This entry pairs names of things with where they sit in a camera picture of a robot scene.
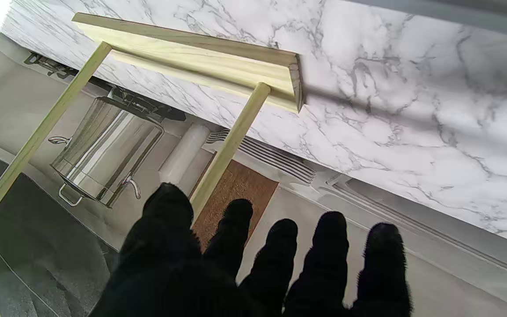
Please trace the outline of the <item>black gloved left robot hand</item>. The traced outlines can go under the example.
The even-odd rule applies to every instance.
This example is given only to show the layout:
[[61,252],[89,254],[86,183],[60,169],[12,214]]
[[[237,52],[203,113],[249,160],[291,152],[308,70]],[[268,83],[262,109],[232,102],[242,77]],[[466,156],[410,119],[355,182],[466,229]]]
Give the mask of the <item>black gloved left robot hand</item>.
[[91,317],[409,317],[406,253],[398,228],[375,224],[364,249],[357,298],[343,304],[349,242],[344,215],[324,213],[292,284],[298,227],[276,221],[250,273],[236,277],[252,218],[252,203],[224,210],[205,251],[191,230],[194,212],[177,186],[162,183],[129,231]]

